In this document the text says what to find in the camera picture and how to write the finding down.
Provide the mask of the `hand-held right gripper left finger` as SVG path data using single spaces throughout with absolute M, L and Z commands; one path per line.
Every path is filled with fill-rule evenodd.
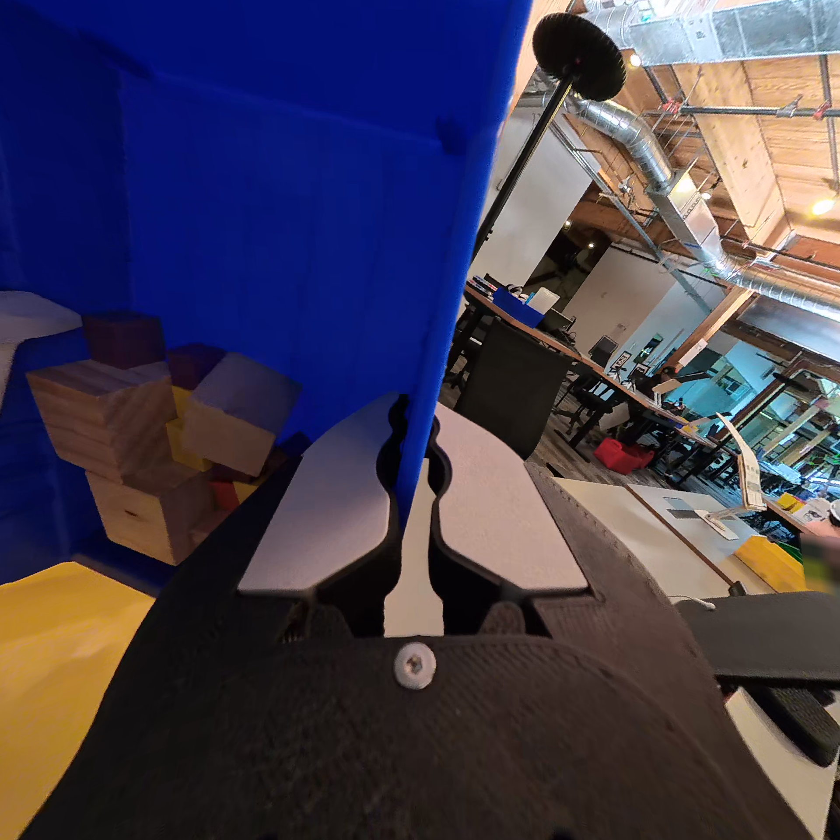
M 353 631 L 384 629 L 402 571 L 394 492 L 403 397 L 388 392 L 318 438 L 238 584 L 238 593 L 338 608 Z

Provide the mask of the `small yellow bin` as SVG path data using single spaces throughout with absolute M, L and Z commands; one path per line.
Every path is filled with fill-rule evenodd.
M 802 562 L 762 535 L 746 539 L 734 555 L 775 592 L 807 591 Z

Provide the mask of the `black quilted mat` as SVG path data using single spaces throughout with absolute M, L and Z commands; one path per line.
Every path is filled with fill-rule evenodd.
M 677 612 L 719 681 L 839 688 L 839 601 L 820 592 L 730 595 Z

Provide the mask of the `blue plastic box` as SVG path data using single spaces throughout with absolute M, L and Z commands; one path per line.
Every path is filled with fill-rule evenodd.
M 409 396 L 412 506 L 532 2 L 2 2 L 2 288 Z

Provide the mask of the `yellow plastic box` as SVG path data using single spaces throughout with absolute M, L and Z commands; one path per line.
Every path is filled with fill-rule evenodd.
M 2 585 L 2 839 L 55 789 L 153 602 L 75 562 Z

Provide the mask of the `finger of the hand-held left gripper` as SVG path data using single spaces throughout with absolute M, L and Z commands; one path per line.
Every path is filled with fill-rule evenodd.
M 1 401 L 21 343 L 80 328 L 81 316 L 29 291 L 1 293 Z

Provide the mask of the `silver ventilation duct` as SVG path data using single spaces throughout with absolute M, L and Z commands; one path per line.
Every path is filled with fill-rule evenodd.
M 838 2 L 585 2 L 584 22 L 642 67 L 710 66 L 744 60 L 822 57 L 838 52 Z M 827 280 L 726 252 L 689 168 L 673 170 L 654 130 L 615 101 L 577 94 L 566 110 L 618 142 L 646 180 L 646 192 L 689 257 L 720 282 L 838 322 L 838 288 Z

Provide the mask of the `neighbouring wooden board stand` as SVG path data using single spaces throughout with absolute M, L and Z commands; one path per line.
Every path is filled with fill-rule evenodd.
M 741 515 L 761 513 L 767 510 L 767 504 L 763 497 L 763 491 L 760 484 L 760 464 L 756 454 L 751 447 L 744 441 L 739 431 L 728 420 L 723 413 L 717 413 L 717 418 L 720 419 L 729 432 L 731 438 L 738 447 L 736 454 L 738 467 L 738 483 L 741 492 L 741 503 L 739 506 L 722 509 L 719 511 L 707 511 L 695 509 L 698 518 L 706 523 L 717 535 L 727 541 L 735 540 L 738 535 L 729 528 L 726 521 L 729 519 L 739 518 Z

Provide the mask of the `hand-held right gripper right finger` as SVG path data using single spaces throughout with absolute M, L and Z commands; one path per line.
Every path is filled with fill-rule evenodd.
M 477 632 L 499 602 L 524 612 L 589 590 L 526 464 L 485 428 L 437 404 L 427 446 L 429 580 L 446 632 Z

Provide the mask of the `long wooden desk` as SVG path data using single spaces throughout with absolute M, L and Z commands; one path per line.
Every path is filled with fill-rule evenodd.
M 512 315 L 510 315 L 510 313 L 499 308 L 493 300 L 481 295 L 479 290 L 471 286 L 469 283 L 465 285 L 464 297 L 467 300 L 468 305 L 476 308 L 476 319 L 480 320 L 482 316 L 492 314 L 494 317 L 508 324 L 513 329 L 529 336 L 532 340 L 540 342 L 541 345 L 551 349 L 551 351 L 559 353 L 563 357 L 570 359 L 573 364 L 577 364 L 579 366 L 582 365 L 587 371 L 590 371 L 588 375 L 594 376 L 599 382 L 603 382 L 604 385 L 608 389 L 611 389 L 614 393 L 623 395 L 623 397 L 619 397 L 620 401 L 624 399 L 624 401 L 630 401 L 640 405 L 645 411 L 649 411 L 666 421 L 666 425 L 677 424 L 677 421 L 679 420 L 677 415 L 673 415 L 665 409 L 656 406 L 653 400 L 635 391 L 628 385 L 624 385 L 621 382 L 610 378 L 604 368 L 596 364 L 592 359 L 581 356 L 572 348 L 553 339 L 546 332 L 529 327 L 527 324 L 516 320 Z M 573 451 L 583 458 L 583 460 L 587 460 L 587 457 L 584 457 L 583 454 L 578 451 L 578 445 L 585 440 L 592 429 L 599 423 L 600 419 L 611 411 L 611 408 L 600 408 L 598 411 L 591 413 L 585 422 L 577 427 L 577 431 L 573 436 L 563 438 L 568 446 L 572 447 Z M 686 438 L 692 444 L 707 448 L 712 452 L 718 452 L 718 450 L 722 449 L 725 445 L 725 442 L 723 441 L 717 441 L 692 433 L 688 430 L 688 428 L 681 425 L 676 425 L 675 430 L 678 436 Z

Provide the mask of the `red bag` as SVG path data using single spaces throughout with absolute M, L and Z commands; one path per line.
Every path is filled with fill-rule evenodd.
M 614 437 L 607 437 L 593 451 L 593 456 L 604 467 L 622 476 L 644 469 L 656 456 L 653 448 L 638 444 L 624 444 Z

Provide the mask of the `small blue bin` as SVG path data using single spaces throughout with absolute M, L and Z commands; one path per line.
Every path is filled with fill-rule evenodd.
M 516 321 L 534 329 L 539 326 L 544 314 L 520 299 L 520 287 L 498 286 L 492 295 L 492 302 Z

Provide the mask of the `pile of coloured wooden cubes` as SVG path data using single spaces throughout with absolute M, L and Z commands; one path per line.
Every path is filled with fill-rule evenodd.
M 165 348 L 159 319 L 81 319 L 88 358 L 27 374 L 59 459 L 83 470 L 104 536 L 182 563 L 279 467 L 311 445 L 284 436 L 301 386 L 206 343 Z

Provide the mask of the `black round disc on pole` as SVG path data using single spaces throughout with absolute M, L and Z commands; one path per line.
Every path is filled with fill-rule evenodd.
M 490 236 L 543 136 L 571 92 L 602 102 L 620 93 L 626 81 L 621 50 L 605 32 L 583 16 L 557 13 L 543 17 L 534 29 L 532 50 L 539 68 L 554 78 L 556 84 L 478 228 L 473 258 L 478 256 Z

